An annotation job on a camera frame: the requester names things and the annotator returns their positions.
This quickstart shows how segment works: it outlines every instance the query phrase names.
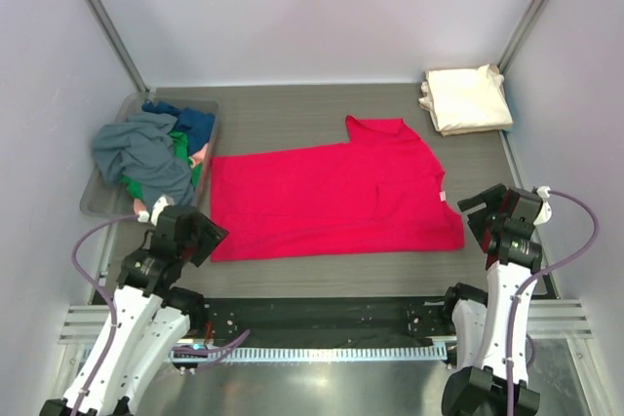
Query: clear storage bin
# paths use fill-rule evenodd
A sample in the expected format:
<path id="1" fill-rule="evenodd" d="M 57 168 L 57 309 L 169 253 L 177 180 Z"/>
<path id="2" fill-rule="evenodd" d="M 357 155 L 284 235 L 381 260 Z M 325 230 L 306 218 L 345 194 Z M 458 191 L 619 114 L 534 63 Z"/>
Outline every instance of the clear storage bin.
<path id="1" fill-rule="evenodd" d="M 140 112 L 141 106 L 148 99 L 148 93 L 135 93 L 129 95 L 124 100 L 124 104 L 122 105 L 115 122 L 124 122 L 129 116 Z M 191 204 L 192 206 L 197 207 L 201 201 L 204 188 L 207 186 L 210 159 L 215 149 L 216 134 L 218 132 L 219 125 L 219 104 L 213 100 L 208 101 L 203 99 L 166 96 L 158 96 L 151 100 L 154 104 L 158 104 L 160 101 L 165 101 L 179 109 L 190 107 L 201 112 L 214 114 L 214 127 L 211 133 L 211 138 L 208 142 L 206 158 L 204 159 L 204 163 L 202 165 L 202 175 L 199 179 L 197 187 L 195 188 L 195 196 L 193 197 L 193 202 Z M 87 188 L 85 189 L 82 199 L 80 200 L 80 210 L 91 216 L 111 217 L 121 214 L 132 214 L 134 213 L 133 199 L 123 185 L 106 185 L 102 178 L 101 172 L 98 167 L 96 167 L 94 172 L 91 174 Z"/>

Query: metal corner post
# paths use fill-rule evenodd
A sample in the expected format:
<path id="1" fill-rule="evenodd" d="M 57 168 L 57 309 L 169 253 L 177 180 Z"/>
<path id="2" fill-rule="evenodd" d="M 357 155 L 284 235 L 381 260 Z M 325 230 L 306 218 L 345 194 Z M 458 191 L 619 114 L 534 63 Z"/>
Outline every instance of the metal corner post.
<path id="1" fill-rule="evenodd" d="M 544 10 L 547 2 L 548 0 L 530 0 L 530 3 L 526 8 L 525 13 L 520 19 L 520 23 L 518 23 L 518 26 L 516 26 L 516 30 L 514 31 L 514 34 L 512 34 L 511 39 L 507 43 L 505 51 L 503 52 L 503 55 L 498 64 L 498 68 L 503 75 L 509 70 L 509 66 L 516 57 L 516 54 L 520 50 L 520 47 L 527 39 L 533 26 L 539 19 L 539 16 Z"/>
<path id="2" fill-rule="evenodd" d="M 108 12 L 106 12 L 106 9 L 104 8 L 101 0 L 86 1 L 89 4 L 91 11 L 96 16 L 97 22 L 99 23 L 102 30 L 104 31 L 104 34 L 108 38 L 108 41 L 115 51 L 115 54 L 121 60 L 124 68 L 128 72 L 128 75 L 135 84 L 136 89 L 140 92 L 148 92 L 149 89 L 145 85 L 145 82 L 143 82 L 143 79 L 138 72 L 137 66 L 130 56 L 130 53 L 126 49 L 126 46 L 121 39 L 121 36 L 117 32 L 117 28 L 115 28 L 115 25 L 113 24 L 112 19 L 110 19 Z"/>

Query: red cloth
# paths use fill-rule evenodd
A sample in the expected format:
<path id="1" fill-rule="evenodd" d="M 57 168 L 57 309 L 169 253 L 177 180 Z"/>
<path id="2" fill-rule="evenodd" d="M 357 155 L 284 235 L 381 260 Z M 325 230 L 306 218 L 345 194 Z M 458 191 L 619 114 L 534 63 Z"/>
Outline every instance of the red cloth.
<path id="1" fill-rule="evenodd" d="M 346 118 L 348 143 L 212 160 L 213 262 L 464 247 L 444 170 L 403 119 Z"/>

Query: white wall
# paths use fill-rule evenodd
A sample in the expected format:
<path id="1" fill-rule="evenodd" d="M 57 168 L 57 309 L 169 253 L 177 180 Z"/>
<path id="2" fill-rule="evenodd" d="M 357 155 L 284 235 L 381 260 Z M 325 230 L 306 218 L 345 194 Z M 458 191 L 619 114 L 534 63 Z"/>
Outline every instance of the white wall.
<path id="1" fill-rule="evenodd" d="M 103 0 L 151 86 L 414 81 L 498 61 L 529 0 Z"/>
<path id="2" fill-rule="evenodd" d="M 612 382 L 622 389 L 624 354 L 624 2 L 550 0 L 507 74 L 516 125 L 511 142 L 526 182 L 586 201 L 602 222 L 595 247 L 562 270 L 557 285 L 579 297 Z M 562 258 L 591 222 L 555 202 L 545 241 Z"/>
<path id="3" fill-rule="evenodd" d="M 67 306 L 87 294 L 69 253 L 94 225 L 78 210 L 89 141 L 133 90 L 84 0 L 0 0 L 2 414 L 39 414 L 54 384 Z"/>

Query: folded white cloth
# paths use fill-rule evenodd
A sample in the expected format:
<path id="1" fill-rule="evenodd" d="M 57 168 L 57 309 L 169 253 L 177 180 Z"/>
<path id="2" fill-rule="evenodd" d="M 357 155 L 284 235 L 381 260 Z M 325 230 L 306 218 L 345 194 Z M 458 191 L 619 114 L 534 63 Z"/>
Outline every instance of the folded white cloth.
<path id="1" fill-rule="evenodd" d="M 435 70 L 425 75 L 423 97 L 418 101 L 442 135 L 503 130 L 514 123 L 502 90 L 503 76 L 496 66 Z"/>

